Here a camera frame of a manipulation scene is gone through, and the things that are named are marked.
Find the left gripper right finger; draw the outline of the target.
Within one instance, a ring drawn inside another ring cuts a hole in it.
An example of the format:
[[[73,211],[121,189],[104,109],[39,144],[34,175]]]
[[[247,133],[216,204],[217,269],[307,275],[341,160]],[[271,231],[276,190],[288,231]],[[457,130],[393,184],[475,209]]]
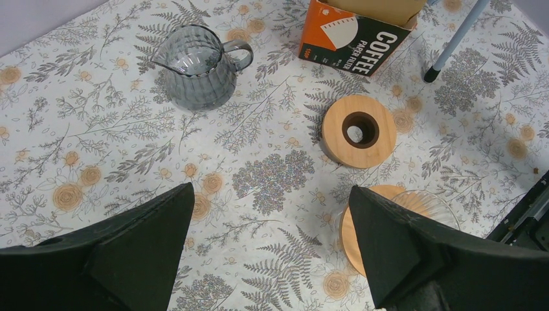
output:
[[[348,203],[376,308],[548,309],[547,252],[469,235],[364,187]]]

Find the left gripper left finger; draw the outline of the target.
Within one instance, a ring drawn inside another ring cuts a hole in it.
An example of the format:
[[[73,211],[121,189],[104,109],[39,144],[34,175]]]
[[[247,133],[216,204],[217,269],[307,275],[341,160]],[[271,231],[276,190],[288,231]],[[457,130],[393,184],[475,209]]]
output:
[[[2,310],[166,310],[194,208],[183,183],[36,246],[1,250]]]

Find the clear glass dripper cone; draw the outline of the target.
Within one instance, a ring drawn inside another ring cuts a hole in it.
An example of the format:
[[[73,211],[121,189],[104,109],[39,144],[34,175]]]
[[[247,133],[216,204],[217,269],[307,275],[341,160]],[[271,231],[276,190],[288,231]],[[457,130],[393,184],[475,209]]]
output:
[[[405,190],[393,185],[373,186],[370,187],[370,190],[410,211],[453,229],[461,230],[457,217],[450,206],[443,199],[429,191]]]

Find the orange coffee filter box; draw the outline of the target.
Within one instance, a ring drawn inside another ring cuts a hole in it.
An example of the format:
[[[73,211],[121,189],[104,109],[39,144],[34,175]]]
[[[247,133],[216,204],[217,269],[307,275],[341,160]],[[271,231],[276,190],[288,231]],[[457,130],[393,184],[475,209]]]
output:
[[[417,25],[425,1],[311,1],[298,57],[372,76]]]

